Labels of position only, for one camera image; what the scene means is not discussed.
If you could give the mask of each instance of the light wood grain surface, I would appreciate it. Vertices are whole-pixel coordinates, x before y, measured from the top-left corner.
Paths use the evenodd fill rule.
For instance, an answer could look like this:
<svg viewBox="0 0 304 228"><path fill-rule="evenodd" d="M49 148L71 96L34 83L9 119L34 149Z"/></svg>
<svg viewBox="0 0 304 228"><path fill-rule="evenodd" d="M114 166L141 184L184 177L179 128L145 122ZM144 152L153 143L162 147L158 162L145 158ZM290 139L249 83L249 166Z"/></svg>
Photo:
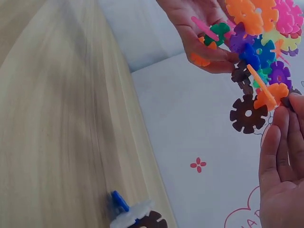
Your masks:
<svg viewBox="0 0 304 228"><path fill-rule="evenodd" d="M176 227L97 0L0 0L0 227L109 227L108 194Z"/></svg>

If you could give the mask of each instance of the purple plastic disc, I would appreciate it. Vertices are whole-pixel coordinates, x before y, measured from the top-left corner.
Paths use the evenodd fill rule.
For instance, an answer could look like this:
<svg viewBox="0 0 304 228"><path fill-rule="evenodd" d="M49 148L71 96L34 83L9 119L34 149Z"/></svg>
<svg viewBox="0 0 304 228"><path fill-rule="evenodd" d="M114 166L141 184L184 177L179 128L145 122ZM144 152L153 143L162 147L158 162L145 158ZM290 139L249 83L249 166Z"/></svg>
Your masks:
<svg viewBox="0 0 304 228"><path fill-rule="evenodd" d="M283 51L281 50L281 52L284 54L284 55L290 55L291 57L295 57L297 54L299 54L299 49L297 48L296 50L294 51L291 51L290 48L288 51Z"/></svg>
<svg viewBox="0 0 304 228"><path fill-rule="evenodd" d="M290 78L290 71L288 67L284 66L284 63L281 61L276 61L270 65L272 72L269 75L270 81L269 84L275 83L284 83L287 85L288 89L292 88L292 82L289 80Z"/></svg>
<svg viewBox="0 0 304 228"><path fill-rule="evenodd" d="M248 43L250 45L254 44L254 38L257 36L248 35L245 31L245 26L243 22L237 24L234 28L235 35L230 37L230 50L232 52L241 54L245 51L245 44Z"/></svg>

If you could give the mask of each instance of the dark brown gear-shaped disc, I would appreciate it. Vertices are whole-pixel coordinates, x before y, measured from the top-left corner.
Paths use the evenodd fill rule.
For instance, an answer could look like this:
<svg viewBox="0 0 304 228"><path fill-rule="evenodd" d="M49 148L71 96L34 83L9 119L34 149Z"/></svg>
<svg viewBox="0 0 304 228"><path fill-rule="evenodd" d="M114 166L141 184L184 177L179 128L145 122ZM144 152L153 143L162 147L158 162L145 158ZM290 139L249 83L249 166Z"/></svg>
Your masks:
<svg viewBox="0 0 304 228"><path fill-rule="evenodd" d="M243 93L245 95L252 95L253 94L253 88L250 85L250 83L251 82L250 82L249 78L247 78L244 81L238 83L238 86L240 87L241 90L243 90Z"/></svg>
<svg viewBox="0 0 304 228"><path fill-rule="evenodd" d="M282 105L285 106L286 108L289 108L292 112L295 112L294 108L292 107L291 103L290 103L290 100L289 100L289 95L291 93L296 93L296 94L299 94L299 95L302 95L301 92L298 90L298 89L294 89L294 87L292 87L290 90L289 90L289 94L287 97L283 97L281 99L281 102L282 102Z"/></svg>
<svg viewBox="0 0 304 228"><path fill-rule="evenodd" d="M255 131L254 126L258 130L264 126L266 120L262 116L267 117L268 109L266 105L259 109L254 109L253 95L244 95L243 100L238 99L233 104L236 110L231 110L230 121L234 122L232 126L238 132L241 132L244 128L244 134L252 134Z"/></svg>
<svg viewBox="0 0 304 228"><path fill-rule="evenodd" d="M140 219L136 224L129 228L168 228L167 221L162 219L162 215L156 211L151 211L149 216Z"/></svg>
<svg viewBox="0 0 304 228"><path fill-rule="evenodd" d="M250 71L247 69L246 62L244 60L240 61L237 68L232 71L231 80L233 82L243 82L248 79L251 75Z"/></svg>

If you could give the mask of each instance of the red flower print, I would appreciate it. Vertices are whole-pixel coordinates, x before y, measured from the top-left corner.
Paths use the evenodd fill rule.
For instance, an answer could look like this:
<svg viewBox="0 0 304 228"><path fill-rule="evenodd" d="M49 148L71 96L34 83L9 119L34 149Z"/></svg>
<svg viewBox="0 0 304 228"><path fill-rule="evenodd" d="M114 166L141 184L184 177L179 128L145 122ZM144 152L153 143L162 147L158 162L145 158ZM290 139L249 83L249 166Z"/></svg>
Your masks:
<svg viewBox="0 0 304 228"><path fill-rule="evenodd" d="M194 168L194 169L196 168L197 171L198 171L198 173L201 173L201 168L204 167L204 166L206 166L206 165L207 165L207 163L205 163L204 161L201 162L200 158L197 158L196 159L196 163L192 163L190 165L190 167Z"/></svg>

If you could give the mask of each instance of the orange plastic connector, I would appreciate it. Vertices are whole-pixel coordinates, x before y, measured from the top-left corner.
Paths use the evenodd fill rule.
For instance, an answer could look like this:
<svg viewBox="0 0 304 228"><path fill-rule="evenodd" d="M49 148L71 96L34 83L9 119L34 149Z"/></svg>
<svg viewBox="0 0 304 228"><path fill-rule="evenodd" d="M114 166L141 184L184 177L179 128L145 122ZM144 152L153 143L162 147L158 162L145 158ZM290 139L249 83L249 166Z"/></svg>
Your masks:
<svg viewBox="0 0 304 228"><path fill-rule="evenodd" d="M263 32L263 20L250 0L225 0L228 13L236 24L243 22L246 33L255 36Z"/></svg>
<svg viewBox="0 0 304 228"><path fill-rule="evenodd" d="M284 97L287 97L289 94L289 90L287 85L284 83L275 83L268 87L269 92L274 96L276 104L273 104L268 99L266 93L262 91L257 95L257 100L254 103L254 108L258 109L264 105L267 105L268 111L272 111L276 108L276 106L279 106L281 104L281 99Z"/></svg>
<svg viewBox="0 0 304 228"><path fill-rule="evenodd" d="M204 44L204 37L200 37L199 41ZM217 44L213 41L209 46L209 48L211 48L212 50L216 50L217 49ZM195 53L191 53L191 61L198 67L206 67L208 65L210 65L210 60L208 59L204 59L201 56L199 56L198 54Z"/></svg>
<svg viewBox="0 0 304 228"><path fill-rule="evenodd" d="M275 58L276 59L281 58L284 62L286 62L290 66L290 63L285 58L283 58L283 56L282 56L281 49L282 49L283 44L284 44L283 39L279 39L275 43L275 51L274 51L275 52Z"/></svg>
<svg viewBox="0 0 304 228"><path fill-rule="evenodd" d="M270 102L270 104L272 104L272 106L276 107L276 105L277 105L276 99L273 97L271 92L268 90L267 86L265 85L265 83L263 82L261 77L258 75L258 73L254 70L254 68L250 64L247 65L247 69L253 75L253 78L256 80L258 85L262 88L263 91L261 93L265 94L266 100L268 100Z"/></svg>
<svg viewBox="0 0 304 228"><path fill-rule="evenodd" d="M275 0L251 0L256 9L261 9L261 16L264 23L265 32L275 28L275 23L279 20L279 11L273 9L276 6Z"/></svg>

